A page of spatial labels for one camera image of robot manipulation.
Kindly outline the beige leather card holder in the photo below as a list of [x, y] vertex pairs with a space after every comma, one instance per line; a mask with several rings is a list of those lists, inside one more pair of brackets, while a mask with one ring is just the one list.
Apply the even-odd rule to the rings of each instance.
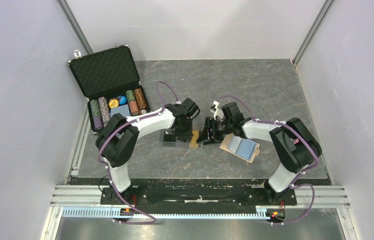
[[252, 163], [260, 153], [260, 145], [258, 143], [233, 134], [226, 135], [219, 148], [248, 163]]

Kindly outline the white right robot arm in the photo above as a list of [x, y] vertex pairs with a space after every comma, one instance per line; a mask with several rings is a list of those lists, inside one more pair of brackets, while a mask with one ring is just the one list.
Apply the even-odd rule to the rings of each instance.
[[244, 117], [237, 103], [220, 105], [214, 101], [210, 108], [213, 116], [205, 119], [197, 142], [204, 145], [221, 143], [225, 136], [262, 140], [273, 144], [280, 160], [274, 174], [264, 184], [264, 199], [277, 204], [284, 191], [292, 188], [300, 175], [318, 166], [322, 148], [301, 119], [287, 121], [259, 120]]

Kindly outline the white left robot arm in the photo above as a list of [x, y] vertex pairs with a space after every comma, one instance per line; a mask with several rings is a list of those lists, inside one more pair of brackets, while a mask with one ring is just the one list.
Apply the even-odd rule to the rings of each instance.
[[128, 161], [137, 141], [154, 132], [173, 130], [176, 140], [188, 143], [193, 137], [193, 120], [200, 112], [199, 106], [186, 98], [146, 114], [124, 117], [118, 113], [111, 117], [95, 145], [99, 151], [97, 160], [105, 166], [115, 200], [126, 204], [132, 198]]

